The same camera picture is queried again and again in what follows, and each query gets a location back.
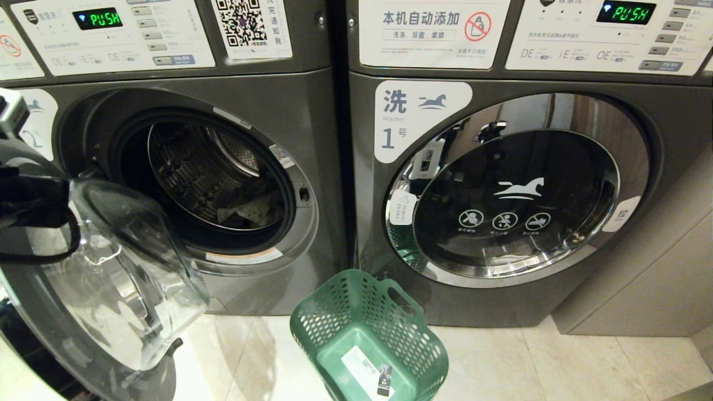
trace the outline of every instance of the qr code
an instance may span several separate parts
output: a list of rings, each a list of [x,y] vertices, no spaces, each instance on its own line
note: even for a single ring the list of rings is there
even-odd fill
[[[216,0],[220,23],[231,47],[267,44],[260,0]]]

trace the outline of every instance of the closed washer door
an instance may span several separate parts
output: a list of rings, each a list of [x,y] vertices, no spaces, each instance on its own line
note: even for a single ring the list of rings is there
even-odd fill
[[[601,98],[547,93],[474,113],[403,165],[386,231],[412,268],[494,288],[544,278],[606,243],[646,189],[643,133]]]

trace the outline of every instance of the detergent warning sign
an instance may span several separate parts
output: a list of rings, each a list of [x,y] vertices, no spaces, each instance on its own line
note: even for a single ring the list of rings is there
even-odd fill
[[[359,2],[359,59],[378,67],[492,67],[510,0]]]

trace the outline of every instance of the control panel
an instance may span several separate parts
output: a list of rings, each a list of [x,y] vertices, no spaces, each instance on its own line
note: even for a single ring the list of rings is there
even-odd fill
[[[215,66],[194,0],[35,0],[11,9],[55,76]]]
[[[712,0],[526,0],[506,69],[691,76],[712,46]]]

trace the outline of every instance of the white horse logo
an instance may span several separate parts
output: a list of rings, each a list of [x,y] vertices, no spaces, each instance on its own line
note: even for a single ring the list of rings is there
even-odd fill
[[[530,181],[525,186],[513,185],[513,183],[511,183],[509,181],[500,181],[500,182],[498,182],[498,184],[502,185],[502,186],[510,186],[510,188],[508,188],[504,191],[494,193],[494,195],[497,195],[498,198],[500,198],[500,199],[529,199],[531,201],[534,199],[534,198],[532,198],[532,196],[542,196],[542,194],[537,192],[537,187],[545,185],[545,178],[544,177],[535,178],[534,180]]]

